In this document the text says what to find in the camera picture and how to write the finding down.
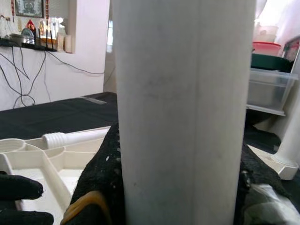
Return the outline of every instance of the gloved hand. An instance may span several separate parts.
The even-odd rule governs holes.
[[[112,125],[82,172],[61,225],[124,225],[119,125]]]
[[[53,216],[47,212],[17,211],[15,201],[37,199],[43,186],[23,176],[0,172],[0,224],[1,225],[52,225]]]

